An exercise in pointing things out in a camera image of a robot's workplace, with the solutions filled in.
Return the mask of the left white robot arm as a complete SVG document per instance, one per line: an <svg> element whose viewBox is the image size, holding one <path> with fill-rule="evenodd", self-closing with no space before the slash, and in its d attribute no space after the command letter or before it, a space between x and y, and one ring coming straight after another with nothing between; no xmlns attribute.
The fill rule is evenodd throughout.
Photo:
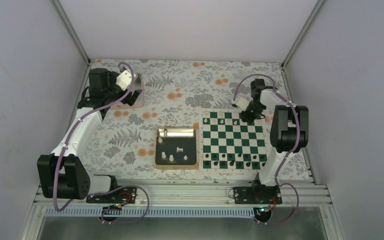
<svg viewBox="0 0 384 240"><path fill-rule="evenodd" d="M133 106L142 93L142 76L122 67L119 71L94 68L89 71L89 85L77 103L73 123L50 153L41 155L37 169L42 193L49 199L82 200L99 193L111 203L119 197L119 188L109 175L89 173L81 160L87 144L105 119L110 104Z"/></svg>

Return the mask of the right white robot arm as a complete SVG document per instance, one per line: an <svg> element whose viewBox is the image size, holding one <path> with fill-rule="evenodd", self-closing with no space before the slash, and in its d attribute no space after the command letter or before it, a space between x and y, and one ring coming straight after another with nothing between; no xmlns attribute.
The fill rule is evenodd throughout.
<svg viewBox="0 0 384 240"><path fill-rule="evenodd" d="M273 112L269 133L272 149L263 170L248 188L252 200L262 204L269 197L280 195L280 171L288 156L298 153L308 144L309 109L281 95L270 76L256 73L254 77L255 80L250 83L251 101L246 103L244 98L235 93L233 102L242 110L239 118L245 123L252 123L265 110Z"/></svg>

